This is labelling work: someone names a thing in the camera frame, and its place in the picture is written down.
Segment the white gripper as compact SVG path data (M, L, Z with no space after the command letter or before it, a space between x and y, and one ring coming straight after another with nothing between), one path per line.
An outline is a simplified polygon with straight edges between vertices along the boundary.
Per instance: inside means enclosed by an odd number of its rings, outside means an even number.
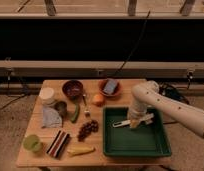
M130 127L137 128L140 124L140 119L144 116L143 113L129 112L127 118L130 120Z

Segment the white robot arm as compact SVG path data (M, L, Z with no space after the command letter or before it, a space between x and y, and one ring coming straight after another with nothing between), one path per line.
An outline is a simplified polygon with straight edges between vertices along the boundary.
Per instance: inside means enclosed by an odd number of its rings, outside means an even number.
M144 116L147 106L151 105L204 139L204 110L160 95L159 85L155 81L133 86L131 94L127 118L132 122Z

